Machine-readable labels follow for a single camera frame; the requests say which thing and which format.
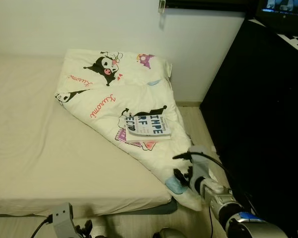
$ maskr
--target floor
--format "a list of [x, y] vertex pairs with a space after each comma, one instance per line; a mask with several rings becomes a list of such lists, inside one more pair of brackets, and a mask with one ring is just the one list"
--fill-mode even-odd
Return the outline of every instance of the floor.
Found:
[[[195, 144], [207, 147], [209, 154], [216, 157], [212, 151], [212, 140], [206, 128], [202, 114], [198, 107], [180, 107], [187, 133]], [[210, 169], [219, 182], [227, 185], [226, 177], [214, 165]], [[225, 233], [217, 220], [213, 217], [213, 238], [224, 238]], [[30, 238], [33, 231], [44, 219], [41, 217], [0, 218], [0, 238]], [[74, 219], [75, 225], [84, 225], [87, 219]], [[151, 238], [152, 235], [164, 227], [180, 230], [187, 238], [211, 237], [211, 223], [209, 209], [194, 212], [179, 206], [170, 215], [107, 215], [91, 219], [93, 222], [92, 237], [106, 235], [109, 238]], [[44, 225], [36, 238], [56, 238], [52, 225]]]

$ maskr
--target mattress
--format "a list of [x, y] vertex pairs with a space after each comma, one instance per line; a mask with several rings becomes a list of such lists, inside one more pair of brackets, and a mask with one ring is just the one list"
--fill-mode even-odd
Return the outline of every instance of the mattress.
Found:
[[135, 211], [171, 195], [143, 165], [54, 98], [63, 59], [0, 56], [0, 214]]

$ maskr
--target black cabinet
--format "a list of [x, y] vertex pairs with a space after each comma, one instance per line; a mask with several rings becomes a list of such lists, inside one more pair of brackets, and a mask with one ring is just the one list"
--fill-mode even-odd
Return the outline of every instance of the black cabinet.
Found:
[[264, 219], [297, 230], [298, 51], [244, 21], [200, 109], [231, 186]]

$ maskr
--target silver metal part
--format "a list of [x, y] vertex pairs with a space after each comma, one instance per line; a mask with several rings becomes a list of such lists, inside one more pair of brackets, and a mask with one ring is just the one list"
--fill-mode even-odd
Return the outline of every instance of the silver metal part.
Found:
[[264, 220], [262, 220], [260, 218], [258, 218], [258, 219], [255, 219], [255, 218], [252, 218], [252, 219], [243, 218], [243, 217], [241, 217], [241, 215], [239, 213], [237, 213], [237, 214], [231, 216], [231, 218], [227, 221], [226, 226], [225, 226], [225, 232], [226, 233], [228, 231], [228, 228], [230, 226], [230, 222], [232, 220], [235, 220], [235, 221], [237, 221], [239, 223], [244, 223], [244, 222], [265, 222]]
[[234, 203], [241, 207], [241, 205], [234, 199], [233, 195], [230, 193], [230, 190], [223, 186], [221, 186], [221, 189], [217, 186], [214, 186], [214, 183], [217, 183], [214, 180], [212, 180], [213, 183], [204, 182], [205, 180], [203, 180], [200, 185], [201, 195], [203, 194], [202, 197], [204, 198], [205, 202], [211, 207], [216, 219], [219, 219], [220, 210], [224, 206]]
[[64, 203], [53, 209], [53, 225], [57, 238], [82, 238], [75, 230], [69, 203]]
[[252, 238], [287, 238], [279, 227], [271, 223], [246, 222], [240, 225], [248, 230]]
[[164, 9], [165, 9], [165, 0], [160, 0], [159, 1], [158, 12], [159, 13], [164, 13]]

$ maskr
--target white wall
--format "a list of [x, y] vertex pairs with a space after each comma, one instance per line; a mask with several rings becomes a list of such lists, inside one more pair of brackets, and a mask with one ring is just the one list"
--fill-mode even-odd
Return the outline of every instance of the white wall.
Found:
[[0, 53], [151, 53], [173, 63], [176, 101], [201, 101], [243, 15], [182, 9], [160, 15], [157, 9], [158, 0], [0, 0]]

